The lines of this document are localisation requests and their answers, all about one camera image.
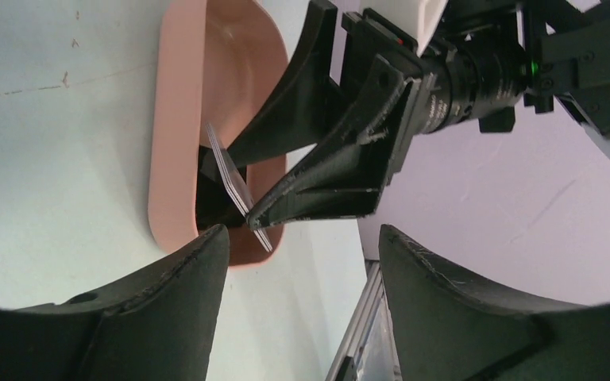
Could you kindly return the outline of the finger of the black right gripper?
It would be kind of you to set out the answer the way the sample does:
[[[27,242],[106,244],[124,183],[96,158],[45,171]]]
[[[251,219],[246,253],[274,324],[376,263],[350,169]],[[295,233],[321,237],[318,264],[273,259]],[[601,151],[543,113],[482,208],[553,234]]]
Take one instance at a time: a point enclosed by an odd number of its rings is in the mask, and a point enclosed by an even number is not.
[[[407,101],[421,71],[398,55],[374,57],[356,100],[332,130],[246,216],[251,229],[291,221],[371,214],[388,183],[406,129]]]
[[[320,142],[346,107],[330,77],[338,8],[311,1],[298,44],[280,81],[257,115],[228,148],[238,167],[270,160]]]

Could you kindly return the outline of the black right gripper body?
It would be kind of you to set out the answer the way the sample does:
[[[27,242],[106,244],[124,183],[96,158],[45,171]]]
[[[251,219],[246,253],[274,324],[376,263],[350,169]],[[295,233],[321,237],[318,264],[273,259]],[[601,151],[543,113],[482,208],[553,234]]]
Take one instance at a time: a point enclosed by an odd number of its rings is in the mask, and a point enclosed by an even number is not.
[[[515,105],[561,104],[610,159],[610,1],[368,1],[342,19],[348,53],[396,50],[416,62],[427,98],[414,134],[465,121],[509,133]]]

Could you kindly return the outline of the black credit card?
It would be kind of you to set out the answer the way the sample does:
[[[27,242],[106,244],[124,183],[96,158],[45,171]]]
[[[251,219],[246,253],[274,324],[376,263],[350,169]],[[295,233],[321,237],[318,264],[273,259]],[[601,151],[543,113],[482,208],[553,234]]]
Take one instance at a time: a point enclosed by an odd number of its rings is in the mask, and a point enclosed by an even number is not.
[[[205,131],[226,193],[245,219],[246,224],[249,224],[247,217],[255,204],[250,189],[210,122],[205,124]]]

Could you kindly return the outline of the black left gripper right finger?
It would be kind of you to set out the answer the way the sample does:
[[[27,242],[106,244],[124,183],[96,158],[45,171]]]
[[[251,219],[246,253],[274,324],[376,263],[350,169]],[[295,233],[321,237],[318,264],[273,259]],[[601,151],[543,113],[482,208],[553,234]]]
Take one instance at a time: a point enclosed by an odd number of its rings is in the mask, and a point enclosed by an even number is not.
[[[610,380],[610,302],[507,287],[391,225],[379,258],[404,379]]]

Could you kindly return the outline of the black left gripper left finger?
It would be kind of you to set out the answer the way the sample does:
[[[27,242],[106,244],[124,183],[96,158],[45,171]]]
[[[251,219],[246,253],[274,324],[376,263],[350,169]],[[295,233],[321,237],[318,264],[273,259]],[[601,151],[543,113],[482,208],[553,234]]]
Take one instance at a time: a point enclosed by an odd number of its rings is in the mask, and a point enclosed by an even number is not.
[[[216,225],[67,302],[0,309],[0,380],[203,380],[230,239]]]

